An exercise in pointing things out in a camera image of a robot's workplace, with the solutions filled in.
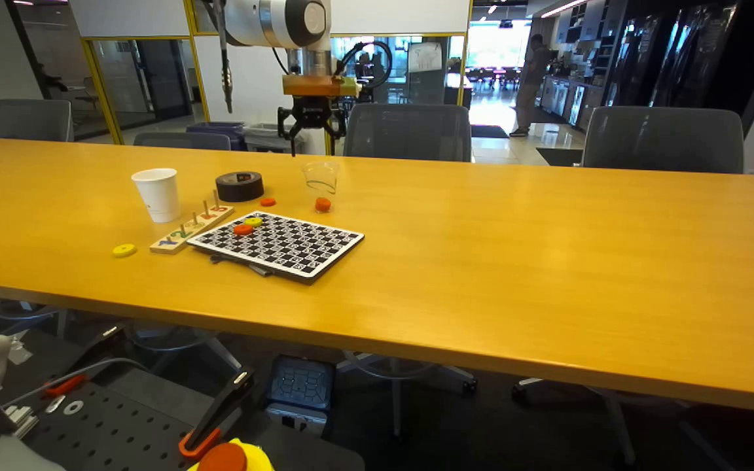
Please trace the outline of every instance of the blue recycling bin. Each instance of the blue recycling bin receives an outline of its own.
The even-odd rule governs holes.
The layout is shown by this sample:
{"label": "blue recycling bin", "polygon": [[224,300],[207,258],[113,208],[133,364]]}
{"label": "blue recycling bin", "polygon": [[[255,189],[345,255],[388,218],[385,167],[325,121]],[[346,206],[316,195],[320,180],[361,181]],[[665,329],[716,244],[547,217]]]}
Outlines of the blue recycling bin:
{"label": "blue recycling bin", "polygon": [[243,122],[222,122],[222,120],[198,122],[197,124],[192,124],[185,128],[185,131],[223,134],[224,136],[228,136],[228,140],[231,141],[231,150],[249,150],[249,147],[246,146],[245,137],[243,136]]}

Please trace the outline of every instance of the carpet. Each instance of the carpet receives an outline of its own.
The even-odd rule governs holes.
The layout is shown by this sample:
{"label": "carpet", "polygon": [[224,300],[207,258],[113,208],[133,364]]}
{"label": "carpet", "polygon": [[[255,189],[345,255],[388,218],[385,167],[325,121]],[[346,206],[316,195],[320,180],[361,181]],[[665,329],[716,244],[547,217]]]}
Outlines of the carpet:
{"label": "carpet", "polygon": [[508,132],[505,132],[499,126],[484,126],[474,124],[470,126],[470,135],[472,137],[493,137],[496,139],[507,139]]}
{"label": "carpet", "polygon": [[[511,107],[512,110],[517,111],[517,107]],[[542,108],[535,108],[535,112],[531,118],[531,122],[536,123],[552,123],[552,124],[569,124],[560,116],[548,113]]]}
{"label": "carpet", "polygon": [[547,147],[537,147],[537,152],[549,165],[556,167],[574,167],[581,162],[584,151],[581,149],[552,149]]}

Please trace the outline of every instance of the wooden peg board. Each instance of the wooden peg board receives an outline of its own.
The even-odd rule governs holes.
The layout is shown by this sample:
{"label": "wooden peg board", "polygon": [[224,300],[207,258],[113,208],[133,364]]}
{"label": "wooden peg board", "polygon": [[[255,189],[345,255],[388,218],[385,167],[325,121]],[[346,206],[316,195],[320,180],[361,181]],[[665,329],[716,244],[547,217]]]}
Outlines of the wooden peg board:
{"label": "wooden peg board", "polygon": [[[185,242],[188,241],[188,239],[190,239],[192,236],[196,236],[199,233],[206,232],[206,230],[209,230],[212,227],[216,226],[216,224],[221,223],[222,220],[224,220],[233,212],[234,208],[232,208],[231,206],[213,206],[209,208],[209,214],[207,215],[207,217],[205,214],[197,215],[198,224],[194,224],[193,219],[182,224],[182,227],[185,227],[185,237],[182,236],[179,231],[179,227],[177,226],[176,229],[170,232],[170,234],[167,234],[158,241],[153,242],[153,244],[150,245],[150,251],[152,251],[152,253],[179,253],[179,251],[182,251],[182,249],[185,248]],[[168,236],[170,236],[173,243],[168,243]]]}

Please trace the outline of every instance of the man standing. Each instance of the man standing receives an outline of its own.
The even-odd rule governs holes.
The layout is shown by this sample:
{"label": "man standing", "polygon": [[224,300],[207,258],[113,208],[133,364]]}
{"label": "man standing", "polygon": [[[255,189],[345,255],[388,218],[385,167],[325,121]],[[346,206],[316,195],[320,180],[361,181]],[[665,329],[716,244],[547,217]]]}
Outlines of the man standing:
{"label": "man standing", "polygon": [[511,132],[511,137],[529,135],[537,92],[543,83],[545,69],[551,61],[551,52],[543,44],[542,35],[532,36],[529,47],[533,51],[533,56],[526,62],[520,77],[520,91],[517,92],[517,129]]}

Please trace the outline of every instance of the white paper cup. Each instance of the white paper cup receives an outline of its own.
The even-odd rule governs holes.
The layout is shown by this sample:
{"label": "white paper cup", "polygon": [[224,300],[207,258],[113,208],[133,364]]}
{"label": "white paper cup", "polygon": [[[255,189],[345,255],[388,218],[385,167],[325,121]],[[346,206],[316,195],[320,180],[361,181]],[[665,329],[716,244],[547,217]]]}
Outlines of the white paper cup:
{"label": "white paper cup", "polygon": [[150,169],[132,174],[132,181],[153,222],[170,222],[179,218],[179,192],[176,190],[176,170]]}

